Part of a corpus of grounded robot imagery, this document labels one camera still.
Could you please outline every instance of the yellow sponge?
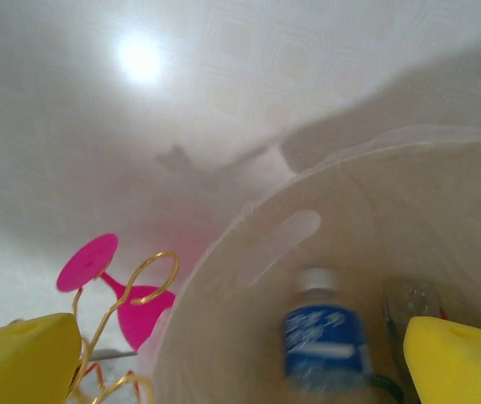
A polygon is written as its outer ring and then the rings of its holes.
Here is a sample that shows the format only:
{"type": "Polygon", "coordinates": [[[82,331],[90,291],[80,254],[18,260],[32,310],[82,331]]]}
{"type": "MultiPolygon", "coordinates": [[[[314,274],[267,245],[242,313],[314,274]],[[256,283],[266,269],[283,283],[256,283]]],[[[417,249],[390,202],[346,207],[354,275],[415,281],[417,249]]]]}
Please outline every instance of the yellow sponge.
{"type": "Polygon", "coordinates": [[[0,328],[0,404],[61,404],[82,340],[72,314],[0,328]]]}
{"type": "Polygon", "coordinates": [[[481,404],[480,329],[415,317],[404,356],[422,404],[481,404]]]}

